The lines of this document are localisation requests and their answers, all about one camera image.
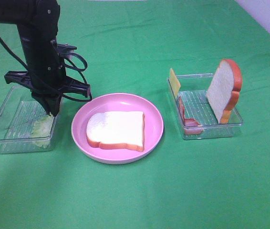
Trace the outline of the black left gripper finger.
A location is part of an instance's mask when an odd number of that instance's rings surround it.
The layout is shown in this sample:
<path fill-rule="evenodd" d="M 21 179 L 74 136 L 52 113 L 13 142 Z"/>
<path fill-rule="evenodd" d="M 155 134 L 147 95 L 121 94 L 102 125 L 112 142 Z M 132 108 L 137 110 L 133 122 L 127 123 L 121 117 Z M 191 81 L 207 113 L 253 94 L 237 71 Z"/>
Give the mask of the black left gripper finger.
<path fill-rule="evenodd" d="M 53 116 L 57 116 L 60 111 L 62 97 L 60 95 L 52 95 L 49 97 L 49 109 Z"/>
<path fill-rule="evenodd" d="M 46 98 L 42 94 L 31 92 L 31 96 L 44 108 L 46 114 L 51 113 L 50 106 L 48 102 L 46 101 Z"/>

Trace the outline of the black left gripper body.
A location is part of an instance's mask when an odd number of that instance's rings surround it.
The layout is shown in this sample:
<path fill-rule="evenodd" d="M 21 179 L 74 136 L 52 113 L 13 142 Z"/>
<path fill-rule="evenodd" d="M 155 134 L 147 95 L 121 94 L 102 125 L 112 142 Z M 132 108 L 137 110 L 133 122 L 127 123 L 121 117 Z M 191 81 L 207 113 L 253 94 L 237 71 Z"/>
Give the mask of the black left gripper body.
<path fill-rule="evenodd" d="M 83 72 L 87 69 L 86 60 L 72 53 L 71 60 L 59 56 L 57 43 L 24 50 L 27 71 L 9 71 L 4 78 L 6 83 L 18 83 L 33 92 L 47 95 L 60 95 L 69 98 L 66 93 L 81 94 L 91 98 L 91 88 Z"/>

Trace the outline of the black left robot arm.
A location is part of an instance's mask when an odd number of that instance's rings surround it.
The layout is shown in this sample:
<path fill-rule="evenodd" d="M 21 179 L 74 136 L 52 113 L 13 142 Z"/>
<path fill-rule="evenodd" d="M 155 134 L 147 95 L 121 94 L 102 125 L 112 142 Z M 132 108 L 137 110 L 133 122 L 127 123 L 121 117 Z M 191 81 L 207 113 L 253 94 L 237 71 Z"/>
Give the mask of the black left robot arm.
<path fill-rule="evenodd" d="M 82 74 L 87 62 L 74 52 L 75 46 L 57 42 L 59 16 L 60 5 L 55 0 L 0 0 L 0 23 L 17 26 L 25 61 L 1 37 L 0 44 L 26 69 L 7 72 L 5 81 L 28 88 L 32 98 L 53 116 L 58 114 L 63 97 L 84 103 L 92 100 L 87 81 L 66 74 L 67 68 Z M 85 98 L 72 98 L 68 93 Z"/>

